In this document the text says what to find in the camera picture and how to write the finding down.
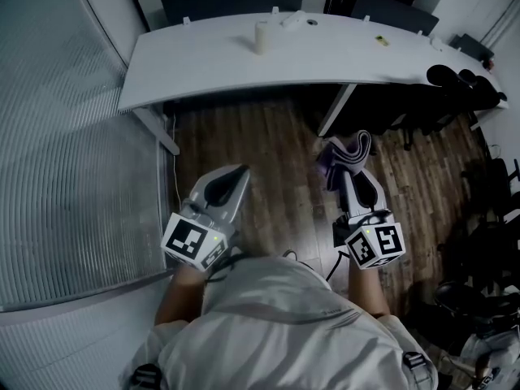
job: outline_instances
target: desk leg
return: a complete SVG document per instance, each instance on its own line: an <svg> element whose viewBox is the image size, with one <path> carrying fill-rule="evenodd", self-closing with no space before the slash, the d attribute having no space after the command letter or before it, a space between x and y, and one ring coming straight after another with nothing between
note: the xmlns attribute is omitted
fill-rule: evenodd
<svg viewBox="0 0 520 390"><path fill-rule="evenodd" d="M474 132L477 128L480 128L484 123L487 123L493 117L496 117L503 108L492 108L491 110L480 111L477 115L477 123L470 127L470 130Z"/></svg>
<svg viewBox="0 0 520 390"><path fill-rule="evenodd" d="M157 140L159 140L165 149L169 150L170 153L175 156L180 153L179 146L176 145L168 133L166 133L166 130L164 130L161 124L157 121L154 113L143 107L134 108L133 112L146 128L157 137Z"/></svg>
<svg viewBox="0 0 520 390"><path fill-rule="evenodd" d="M340 113L341 109L349 99L352 92L356 89L356 84L345 84L340 88L340 92L336 95L334 102L331 105L331 108L328 109L327 115L322 120L321 124L318 128L318 136L323 137L328 129L331 127L332 123Z"/></svg>

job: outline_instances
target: frosted glass panel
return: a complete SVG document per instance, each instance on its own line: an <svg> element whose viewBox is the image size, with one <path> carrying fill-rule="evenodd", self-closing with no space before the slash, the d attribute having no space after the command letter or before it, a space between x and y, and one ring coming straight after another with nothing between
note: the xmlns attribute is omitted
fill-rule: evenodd
<svg viewBox="0 0 520 390"><path fill-rule="evenodd" d="M0 309L163 271L154 138L81 0L0 0Z"/></svg>
<svg viewBox="0 0 520 390"><path fill-rule="evenodd" d="M118 375L154 325L167 285L168 279L159 280L72 312L8 326L0 315L2 384L8 390L118 389Z"/></svg>

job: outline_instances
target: purple object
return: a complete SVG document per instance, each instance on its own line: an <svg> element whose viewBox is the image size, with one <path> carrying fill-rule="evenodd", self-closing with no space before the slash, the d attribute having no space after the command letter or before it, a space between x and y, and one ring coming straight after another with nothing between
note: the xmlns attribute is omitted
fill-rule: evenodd
<svg viewBox="0 0 520 390"><path fill-rule="evenodd" d="M357 132L345 148L337 137L328 139L316 161L319 171L327 178L327 190L336 191L344 171L357 175L364 167L371 149L372 137L367 130Z"/></svg>

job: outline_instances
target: marker cube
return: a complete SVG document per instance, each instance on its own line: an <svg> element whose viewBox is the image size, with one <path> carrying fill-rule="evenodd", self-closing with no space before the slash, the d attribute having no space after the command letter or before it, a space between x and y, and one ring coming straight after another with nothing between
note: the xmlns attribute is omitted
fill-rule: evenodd
<svg viewBox="0 0 520 390"><path fill-rule="evenodd" d="M161 248L175 260L199 271L207 271L228 248L228 239L222 232L172 214Z"/></svg>
<svg viewBox="0 0 520 390"><path fill-rule="evenodd" d="M406 253L405 239L399 223L363 225L345 244L349 248L350 261L360 269L370 269L389 264Z"/></svg>

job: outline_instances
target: yellow object on desk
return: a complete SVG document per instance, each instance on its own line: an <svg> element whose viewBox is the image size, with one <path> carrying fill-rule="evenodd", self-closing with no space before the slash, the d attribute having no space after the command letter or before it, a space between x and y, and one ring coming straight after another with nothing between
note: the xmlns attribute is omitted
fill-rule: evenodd
<svg viewBox="0 0 520 390"><path fill-rule="evenodd" d="M375 40L376 40L377 42L379 42L379 43L380 43L381 45L383 45L383 46L388 46L388 45L390 45L390 42L387 41L387 40L386 40L384 37L382 37L381 35L376 36L376 37L375 37Z"/></svg>

